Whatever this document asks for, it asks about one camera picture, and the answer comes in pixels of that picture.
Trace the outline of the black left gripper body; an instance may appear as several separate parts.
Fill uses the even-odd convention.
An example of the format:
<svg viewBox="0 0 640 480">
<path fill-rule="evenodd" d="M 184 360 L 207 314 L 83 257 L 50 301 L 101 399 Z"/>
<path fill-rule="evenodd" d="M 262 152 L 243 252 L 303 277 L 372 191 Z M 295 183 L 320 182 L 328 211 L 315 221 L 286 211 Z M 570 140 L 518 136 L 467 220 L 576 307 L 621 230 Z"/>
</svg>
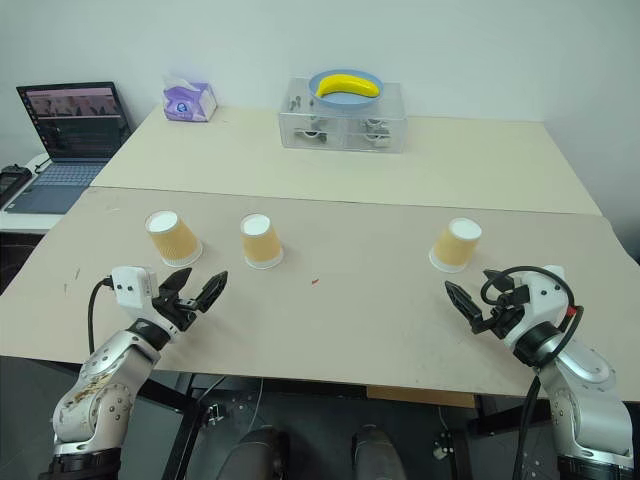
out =
<svg viewBox="0 0 640 480">
<path fill-rule="evenodd" d="M 198 303 L 193 299 L 181 299 L 177 295 L 158 296 L 152 299 L 152 305 L 180 332 L 188 330 L 197 318 Z"/>
</svg>

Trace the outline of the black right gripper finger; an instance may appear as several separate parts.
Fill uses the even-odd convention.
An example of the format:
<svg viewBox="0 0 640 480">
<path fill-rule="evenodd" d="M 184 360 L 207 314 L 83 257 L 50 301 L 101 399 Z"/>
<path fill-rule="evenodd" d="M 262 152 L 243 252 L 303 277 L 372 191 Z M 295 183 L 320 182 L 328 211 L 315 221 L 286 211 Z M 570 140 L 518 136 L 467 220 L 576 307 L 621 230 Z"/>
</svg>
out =
<svg viewBox="0 0 640 480">
<path fill-rule="evenodd" d="M 493 287 L 498 291 L 510 291 L 515 286 L 514 279 L 509 274 L 505 274 L 502 271 L 485 269 L 483 273 L 487 278 L 487 281 L 485 282 L 487 287 Z"/>
<path fill-rule="evenodd" d="M 484 331 L 483 312 L 464 288 L 451 281 L 444 282 L 446 293 L 453 306 L 469 323 L 474 334 Z"/>
</svg>

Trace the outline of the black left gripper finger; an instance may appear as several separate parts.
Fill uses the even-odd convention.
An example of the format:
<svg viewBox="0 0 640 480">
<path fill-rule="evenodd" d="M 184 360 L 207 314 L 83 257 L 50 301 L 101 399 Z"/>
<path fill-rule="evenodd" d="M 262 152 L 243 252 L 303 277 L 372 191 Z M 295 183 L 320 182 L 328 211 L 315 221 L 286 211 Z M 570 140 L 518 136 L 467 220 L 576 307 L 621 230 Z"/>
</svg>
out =
<svg viewBox="0 0 640 480">
<path fill-rule="evenodd" d="M 183 268 L 173 272 L 159 285 L 159 297 L 164 301 L 177 298 L 180 290 L 186 285 L 192 269 Z"/>
<path fill-rule="evenodd" d="M 194 310 L 207 312 L 223 293 L 228 280 L 228 272 L 222 271 L 209 279 L 194 300 Z"/>
</svg>

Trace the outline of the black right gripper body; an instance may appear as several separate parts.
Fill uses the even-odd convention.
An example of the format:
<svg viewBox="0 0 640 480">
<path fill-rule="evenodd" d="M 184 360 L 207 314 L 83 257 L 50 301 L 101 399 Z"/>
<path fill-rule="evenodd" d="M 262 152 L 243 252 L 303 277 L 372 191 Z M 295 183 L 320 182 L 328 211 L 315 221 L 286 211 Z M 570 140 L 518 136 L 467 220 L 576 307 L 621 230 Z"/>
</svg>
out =
<svg viewBox="0 0 640 480">
<path fill-rule="evenodd" d="M 485 291 L 481 292 L 482 300 L 491 305 L 491 317 L 487 320 L 488 329 L 499 339 L 504 339 L 523 319 L 524 305 L 530 301 L 529 288 L 515 287 L 502 292 L 497 299 L 489 299 Z"/>
</svg>

